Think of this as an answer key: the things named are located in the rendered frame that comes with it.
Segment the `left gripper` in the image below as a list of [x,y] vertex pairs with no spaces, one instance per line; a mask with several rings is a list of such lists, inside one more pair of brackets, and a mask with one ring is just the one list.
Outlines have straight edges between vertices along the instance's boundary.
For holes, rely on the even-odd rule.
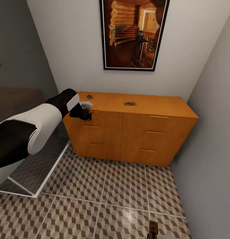
[[73,118],[89,118],[91,120],[91,113],[89,113],[88,110],[84,110],[82,107],[77,112],[70,111],[69,116]]

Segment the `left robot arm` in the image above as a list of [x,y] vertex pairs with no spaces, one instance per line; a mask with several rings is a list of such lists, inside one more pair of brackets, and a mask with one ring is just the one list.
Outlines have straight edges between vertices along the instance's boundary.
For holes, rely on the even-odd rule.
[[79,101],[74,90],[59,95],[27,112],[0,123],[0,185],[30,154],[38,153],[55,128],[69,113],[73,118],[89,118],[90,102]]

